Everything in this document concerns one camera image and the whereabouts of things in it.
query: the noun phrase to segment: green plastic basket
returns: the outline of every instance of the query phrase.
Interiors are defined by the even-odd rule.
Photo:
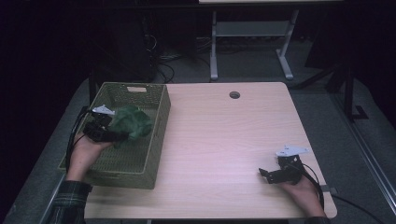
[[[160,163],[171,102],[165,85],[105,82],[91,108],[105,105],[116,110],[136,105],[153,121],[149,135],[104,150],[86,175],[86,181],[96,186],[133,189],[154,189]],[[92,120],[88,115],[81,123]],[[60,168],[64,170],[64,160]]]

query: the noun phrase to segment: plaid sleeve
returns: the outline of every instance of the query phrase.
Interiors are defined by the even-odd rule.
[[[85,223],[84,209],[91,189],[91,185],[82,182],[64,181],[53,201],[48,223]]]

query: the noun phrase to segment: human hand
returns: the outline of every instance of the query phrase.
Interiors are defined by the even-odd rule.
[[[85,174],[99,158],[102,151],[112,144],[109,142],[94,142],[83,133],[77,134],[66,180],[83,181]]]
[[[305,211],[307,217],[326,217],[318,199],[317,189],[308,178],[302,176],[296,185],[288,182],[278,185]]]

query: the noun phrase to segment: wooden table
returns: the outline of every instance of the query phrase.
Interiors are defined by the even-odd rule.
[[[171,111],[153,190],[94,187],[85,218],[295,218],[302,211],[258,171],[284,145],[311,148],[283,83],[167,85]],[[230,97],[237,91],[238,99]],[[302,161],[325,184],[313,152]],[[335,217],[332,197],[325,211]]]

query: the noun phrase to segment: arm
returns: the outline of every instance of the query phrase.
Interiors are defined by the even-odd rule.
[[[304,210],[308,217],[305,223],[330,223],[320,205],[315,186],[305,176],[296,185],[290,183],[280,183],[278,185]]]
[[[96,143],[89,137],[78,134],[73,150],[69,172],[59,187],[49,215],[48,223],[85,223],[84,209],[92,187],[83,183],[84,176],[111,143]]]

